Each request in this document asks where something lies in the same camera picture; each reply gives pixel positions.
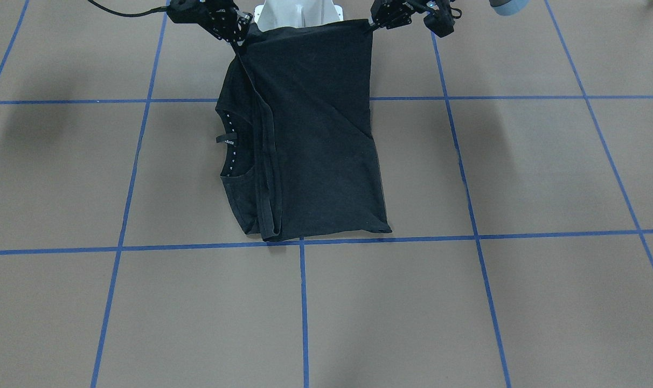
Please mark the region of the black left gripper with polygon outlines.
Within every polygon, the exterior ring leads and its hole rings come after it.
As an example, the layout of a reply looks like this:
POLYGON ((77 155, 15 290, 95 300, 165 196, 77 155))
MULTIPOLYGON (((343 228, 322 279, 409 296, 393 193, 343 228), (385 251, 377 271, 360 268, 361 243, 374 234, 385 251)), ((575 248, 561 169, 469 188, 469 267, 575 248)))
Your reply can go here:
POLYGON ((425 27, 437 37, 444 38, 454 32, 455 21, 462 10, 452 6, 454 1, 374 1, 371 5, 369 32, 377 29, 398 29, 410 25, 415 13, 426 13, 425 27))

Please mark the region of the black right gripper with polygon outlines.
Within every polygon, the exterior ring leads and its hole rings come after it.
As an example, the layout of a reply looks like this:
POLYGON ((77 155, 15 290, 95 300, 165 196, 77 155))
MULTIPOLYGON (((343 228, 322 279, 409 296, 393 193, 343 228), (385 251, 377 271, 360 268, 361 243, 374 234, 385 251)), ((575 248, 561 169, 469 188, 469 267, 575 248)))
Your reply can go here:
POLYGON ((236 54, 253 22, 253 15, 238 10, 233 1, 170 1, 166 15, 174 24, 211 25, 211 34, 236 54))

